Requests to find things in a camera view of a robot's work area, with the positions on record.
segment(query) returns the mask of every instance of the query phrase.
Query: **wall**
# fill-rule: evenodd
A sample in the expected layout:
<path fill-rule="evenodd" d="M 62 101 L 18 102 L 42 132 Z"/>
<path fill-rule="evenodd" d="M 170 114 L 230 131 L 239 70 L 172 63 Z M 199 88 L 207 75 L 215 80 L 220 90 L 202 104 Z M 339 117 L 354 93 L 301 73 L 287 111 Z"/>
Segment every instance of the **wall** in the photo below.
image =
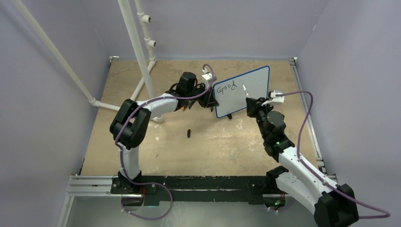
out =
<path fill-rule="evenodd" d="M 398 0 L 331 0 L 297 61 L 315 97 L 312 120 L 329 172 L 392 213 L 355 226 L 401 222 L 400 9 Z"/>
<path fill-rule="evenodd" d="M 112 56 L 134 57 L 118 2 L 83 0 Z M 168 59 L 298 56 L 328 0 L 143 0 L 155 55 Z M 130 0 L 138 22 L 135 3 Z M 140 37 L 143 37 L 137 23 Z"/>
<path fill-rule="evenodd" d="M 82 5 L 24 1 L 100 98 L 109 60 Z M 0 226 L 55 226 L 97 109 L 8 0 L 0 0 Z"/>

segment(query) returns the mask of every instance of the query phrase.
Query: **marker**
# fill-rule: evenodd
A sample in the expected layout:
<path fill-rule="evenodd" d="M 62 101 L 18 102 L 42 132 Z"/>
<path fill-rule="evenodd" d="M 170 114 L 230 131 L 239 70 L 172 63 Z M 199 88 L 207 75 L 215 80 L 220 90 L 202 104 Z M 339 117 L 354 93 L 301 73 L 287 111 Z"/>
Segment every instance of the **marker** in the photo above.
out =
<path fill-rule="evenodd" d="M 245 88 L 245 85 L 244 85 L 244 84 L 242 84 L 242 87 L 244 88 L 244 92 L 245 92 L 246 96 L 247 96 L 248 98 L 250 98 L 248 92 L 246 91 L 246 88 Z"/>

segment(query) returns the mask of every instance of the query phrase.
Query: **blue whiteboard frame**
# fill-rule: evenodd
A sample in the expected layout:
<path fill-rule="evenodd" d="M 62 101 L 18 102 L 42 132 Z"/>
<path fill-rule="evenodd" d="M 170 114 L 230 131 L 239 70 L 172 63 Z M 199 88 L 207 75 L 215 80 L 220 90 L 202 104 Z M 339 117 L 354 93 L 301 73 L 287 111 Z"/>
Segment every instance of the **blue whiteboard frame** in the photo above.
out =
<path fill-rule="evenodd" d="M 246 75 L 246 74 L 248 74 L 248 73 L 251 73 L 251 72 L 254 72 L 254 71 L 257 71 L 257 70 L 260 70 L 260 69 L 264 69 L 264 68 L 269 68 L 269 74 L 268 74 L 268 78 L 267 78 L 267 92 L 266 92 L 266 97 L 267 97 L 267 95 L 268 95 L 268 93 L 269 93 L 269 81 L 270 81 L 270 66 L 268 66 L 268 65 L 263 66 L 263 67 L 260 67 L 260 68 L 257 68 L 257 69 L 255 69 L 255 70 L 252 70 L 252 71 L 249 71 L 249 72 L 246 72 L 246 73 L 243 73 L 243 74 L 240 74 L 240 75 L 235 76 L 235 77 L 231 77 L 231 78 L 222 80 L 222 81 L 220 81 L 220 82 L 214 84 L 214 85 L 213 85 L 213 96 L 214 96 L 214 98 L 216 98 L 216 96 L 215 96 L 215 94 L 214 94 L 214 93 L 215 93 L 215 92 L 214 92 L 214 90 L 215 90 L 214 87 L 215 87 L 216 85 L 221 84 L 221 83 L 223 83 L 223 82 L 226 82 L 226 81 L 228 81 L 228 80 L 232 80 L 232 79 L 237 78 L 237 77 L 241 77 L 241 76 Z M 229 115 L 229 114 L 233 114 L 233 113 L 236 113 L 236 112 L 241 111 L 241 110 L 243 110 L 243 109 L 246 109 L 246 107 L 241 108 L 241 109 L 239 109 L 239 110 L 236 110 L 236 111 L 234 111 L 234 112 L 232 112 L 232 113 L 228 113 L 228 114 L 226 114 L 226 115 L 224 115 L 224 116 L 221 116 L 221 117 L 218 117 L 218 115 L 217 115 L 217 108 L 214 108 L 214 109 L 216 110 L 216 117 L 217 117 L 217 118 L 223 118 L 223 117 L 226 117 L 226 116 Z"/>

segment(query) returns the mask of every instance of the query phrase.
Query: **whiteboard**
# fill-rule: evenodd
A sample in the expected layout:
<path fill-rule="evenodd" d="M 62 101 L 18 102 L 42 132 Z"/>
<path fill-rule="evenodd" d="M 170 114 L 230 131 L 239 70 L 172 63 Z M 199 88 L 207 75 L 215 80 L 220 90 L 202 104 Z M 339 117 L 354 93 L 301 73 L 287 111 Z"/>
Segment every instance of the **whiteboard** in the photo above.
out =
<path fill-rule="evenodd" d="M 270 67 L 266 65 L 214 84 L 213 95 L 219 104 L 216 117 L 222 118 L 246 108 L 246 94 L 242 84 L 251 98 L 267 97 L 269 76 Z"/>

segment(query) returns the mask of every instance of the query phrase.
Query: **wooden table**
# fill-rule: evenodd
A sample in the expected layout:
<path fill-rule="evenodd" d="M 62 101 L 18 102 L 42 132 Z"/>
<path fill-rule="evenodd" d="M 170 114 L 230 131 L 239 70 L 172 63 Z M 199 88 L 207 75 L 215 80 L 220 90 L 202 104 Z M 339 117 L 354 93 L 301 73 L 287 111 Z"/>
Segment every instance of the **wooden table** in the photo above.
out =
<path fill-rule="evenodd" d="M 288 61 L 158 61 L 151 72 L 157 95 L 177 83 L 184 71 L 200 80 L 204 63 L 209 63 L 218 81 L 269 65 L 269 90 L 298 90 Z M 141 78 L 136 61 L 113 61 L 102 102 L 118 105 L 130 98 Z M 149 99 L 144 87 L 138 100 Z M 285 115 L 286 134 L 296 144 L 305 111 L 299 95 L 287 96 L 275 110 Z M 82 175 L 115 175 L 120 167 L 119 152 L 109 127 L 116 111 L 100 108 L 93 126 Z M 165 121 L 151 121 L 139 147 L 139 161 L 144 175 L 265 175 L 278 166 L 263 148 L 254 118 L 246 110 L 233 119 L 218 119 L 210 109 L 195 104 L 191 110 L 164 114 Z M 302 154 L 315 166 L 312 141 L 305 128 L 301 138 Z"/>

